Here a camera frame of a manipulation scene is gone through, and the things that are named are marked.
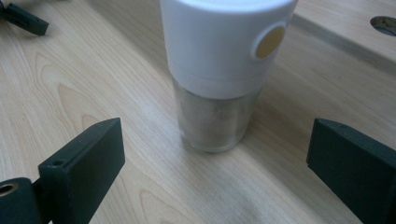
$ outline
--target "light wood grain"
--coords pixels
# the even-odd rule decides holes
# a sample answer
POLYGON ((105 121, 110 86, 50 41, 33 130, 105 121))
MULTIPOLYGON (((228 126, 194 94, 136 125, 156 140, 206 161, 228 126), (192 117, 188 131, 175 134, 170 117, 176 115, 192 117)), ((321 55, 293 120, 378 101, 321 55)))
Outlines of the light wood grain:
POLYGON ((380 44, 394 40, 372 50, 344 32, 353 17, 334 30, 316 20, 324 7, 299 4, 246 137, 220 154, 180 139, 158 1, 42 2, 41 37, 2 21, 0 179, 37 179, 77 134, 120 117, 127 162, 92 223, 360 223, 305 157, 316 117, 396 148, 396 56, 380 44))

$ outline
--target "hole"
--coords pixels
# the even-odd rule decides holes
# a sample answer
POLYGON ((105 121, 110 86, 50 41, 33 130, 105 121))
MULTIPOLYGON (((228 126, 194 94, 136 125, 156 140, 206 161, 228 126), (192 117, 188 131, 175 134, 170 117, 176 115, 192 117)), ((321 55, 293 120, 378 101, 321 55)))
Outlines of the hole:
POLYGON ((52 163, 53 166, 60 166, 60 165, 62 165, 62 164, 64 164, 64 161, 62 161, 62 160, 60 160, 60 161, 55 161, 55 162, 52 163))
POLYGON ((0 186, 0 197, 6 196, 6 195, 12 193, 17 188, 18 188, 18 183, 9 183, 9 184, 0 186))
POLYGON ((370 23, 382 34, 396 36, 396 19, 392 17, 378 16, 372 18, 370 23))

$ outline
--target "black plastic block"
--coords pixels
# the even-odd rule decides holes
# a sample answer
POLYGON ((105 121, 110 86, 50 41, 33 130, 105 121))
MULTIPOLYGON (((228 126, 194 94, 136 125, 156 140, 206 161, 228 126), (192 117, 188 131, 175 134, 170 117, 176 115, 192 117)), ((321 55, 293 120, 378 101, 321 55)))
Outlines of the black plastic block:
POLYGON ((316 119, 307 163, 363 223, 396 223, 394 149, 344 124, 316 119))

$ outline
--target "black clamp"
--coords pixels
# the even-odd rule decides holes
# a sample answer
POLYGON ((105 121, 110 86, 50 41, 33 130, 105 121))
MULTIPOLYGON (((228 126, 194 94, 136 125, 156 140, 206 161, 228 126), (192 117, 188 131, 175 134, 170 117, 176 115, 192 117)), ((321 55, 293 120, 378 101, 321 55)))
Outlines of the black clamp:
POLYGON ((125 163, 120 119, 92 125, 40 165, 0 182, 2 224, 87 224, 125 163))
POLYGON ((49 24, 37 16, 10 3, 7 8, 0 1, 0 19, 11 22, 34 35, 44 35, 49 24))

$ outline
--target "round button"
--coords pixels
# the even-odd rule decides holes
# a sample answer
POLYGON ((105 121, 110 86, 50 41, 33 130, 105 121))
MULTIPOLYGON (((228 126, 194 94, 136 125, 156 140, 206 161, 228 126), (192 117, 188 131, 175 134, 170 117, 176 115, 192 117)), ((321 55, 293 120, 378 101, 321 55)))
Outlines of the round button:
POLYGON ((279 46, 282 42, 283 36, 285 35, 285 28, 278 26, 262 38, 259 46, 256 50, 256 56, 263 59, 267 57, 274 49, 279 46))

